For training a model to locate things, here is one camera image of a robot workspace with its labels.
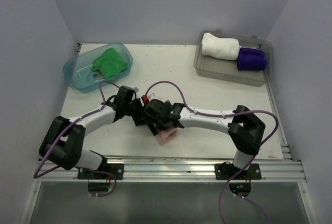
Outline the dark purple towel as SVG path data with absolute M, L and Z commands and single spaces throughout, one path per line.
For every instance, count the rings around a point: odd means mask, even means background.
M 238 57 L 237 69 L 239 71 L 264 71 L 268 65 L 265 58 L 255 55 Z

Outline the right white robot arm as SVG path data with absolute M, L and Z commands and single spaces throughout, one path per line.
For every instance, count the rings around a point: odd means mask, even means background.
M 237 151 L 231 166 L 235 178 L 250 172 L 250 160 L 259 152 L 266 125 L 245 106 L 235 110 L 189 110 L 183 103 L 151 100 L 143 111 L 143 119 L 153 135 L 175 128 L 202 128 L 228 134 Z

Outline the pink towel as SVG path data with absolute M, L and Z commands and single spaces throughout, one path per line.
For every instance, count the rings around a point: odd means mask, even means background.
M 178 132 L 177 129 L 161 130 L 156 125 L 154 125 L 154 127 L 158 132 L 158 134 L 155 136 L 155 139 L 160 146 L 163 146 L 166 143 L 168 143 Z

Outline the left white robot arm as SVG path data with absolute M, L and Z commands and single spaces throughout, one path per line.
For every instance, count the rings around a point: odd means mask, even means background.
M 56 117 L 39 148 L 43 158 L 39 169 L 47 161 L 70 170 L 74 167 L 88 169 L 95 178 L 103 178 L 108 172 L 104 157 L 96 152 L 83 149 L 84 139 L 97 129 L 112 124 L 124 116 L 140 121 L 143 105 L 140 99 L 124 100 L 114 97 L 90 113 L 74 118 Z

